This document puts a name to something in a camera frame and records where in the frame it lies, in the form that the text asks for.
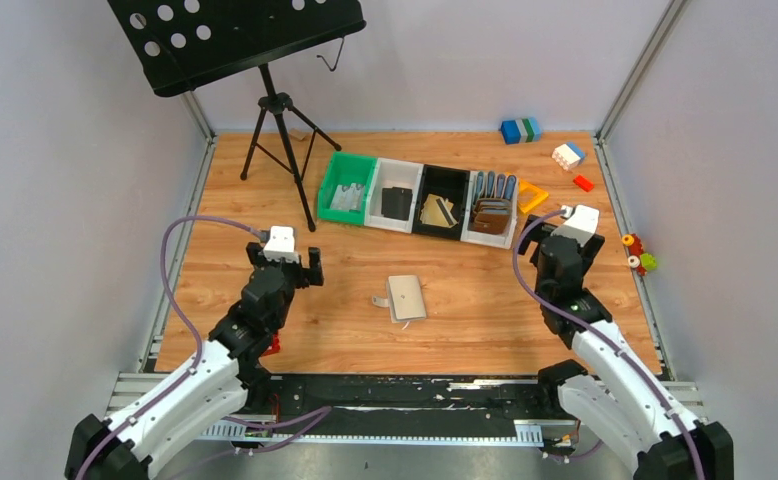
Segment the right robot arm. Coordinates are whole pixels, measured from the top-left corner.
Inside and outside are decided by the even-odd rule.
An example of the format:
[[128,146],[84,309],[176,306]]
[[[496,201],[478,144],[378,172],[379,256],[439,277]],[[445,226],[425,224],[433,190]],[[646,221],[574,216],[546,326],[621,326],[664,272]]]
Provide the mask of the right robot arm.
[[612,314],[583,285],[602,238],[567,234],[548,215],[529,217],[513,248],[529,246],[536,280],[519,284],[540,306],[549,330],[577,355],[539,372],[551,403],[586,425],[635,479],[732,479],[734,443],[718,421],[707,423],[644,365]]

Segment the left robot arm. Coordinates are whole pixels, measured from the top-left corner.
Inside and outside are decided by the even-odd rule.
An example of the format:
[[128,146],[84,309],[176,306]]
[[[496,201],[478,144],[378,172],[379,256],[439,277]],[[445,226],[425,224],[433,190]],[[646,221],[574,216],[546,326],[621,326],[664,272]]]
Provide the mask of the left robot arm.
[[295,293],[321,286],[321,251],[309,263],[289,240],[251,242],[254,270],[241,297],[196,352],[131,405],[72,433],[68,479],[153,479],[204,430],[250,404],[270,374],[261,356],[284,327]]

